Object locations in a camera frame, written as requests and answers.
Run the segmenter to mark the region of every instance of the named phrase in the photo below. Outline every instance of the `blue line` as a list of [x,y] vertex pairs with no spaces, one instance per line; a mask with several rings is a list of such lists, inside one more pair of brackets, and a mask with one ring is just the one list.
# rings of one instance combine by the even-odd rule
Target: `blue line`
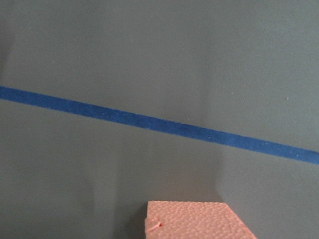
[[315,151],[58,97],[0,86],[0,99],[319,164]]

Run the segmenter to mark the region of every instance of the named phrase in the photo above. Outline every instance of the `pink foam block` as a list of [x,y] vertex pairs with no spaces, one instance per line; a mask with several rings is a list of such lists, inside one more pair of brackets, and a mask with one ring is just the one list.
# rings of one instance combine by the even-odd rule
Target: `pink foam block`
[[150,201],[146,239],[256,239],[225,203]]

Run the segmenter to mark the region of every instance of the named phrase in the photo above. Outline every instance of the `salmon-colored textured block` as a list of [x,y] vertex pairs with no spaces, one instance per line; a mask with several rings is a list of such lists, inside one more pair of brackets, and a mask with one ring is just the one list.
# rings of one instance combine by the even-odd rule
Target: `salmon-colored textured block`
[[256,239],[225,203],[150,201],[146,239]]

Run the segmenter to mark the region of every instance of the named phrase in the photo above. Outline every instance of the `pink block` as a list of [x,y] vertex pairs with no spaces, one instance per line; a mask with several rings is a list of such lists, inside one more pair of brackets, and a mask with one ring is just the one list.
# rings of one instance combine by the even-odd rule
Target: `pink block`
[[150,201],[146,239],[256,239],[225,203]]

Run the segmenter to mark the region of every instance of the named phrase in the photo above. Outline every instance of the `gray tabletop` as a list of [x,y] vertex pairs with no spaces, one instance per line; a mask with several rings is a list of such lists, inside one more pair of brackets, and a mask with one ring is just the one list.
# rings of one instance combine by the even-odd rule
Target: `gray tabletop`
[[[319,151],[317,1],[0,1],[0,86]],[[317,238],[319,167],[0,100],[0,238],[135,239],[149,200]]]

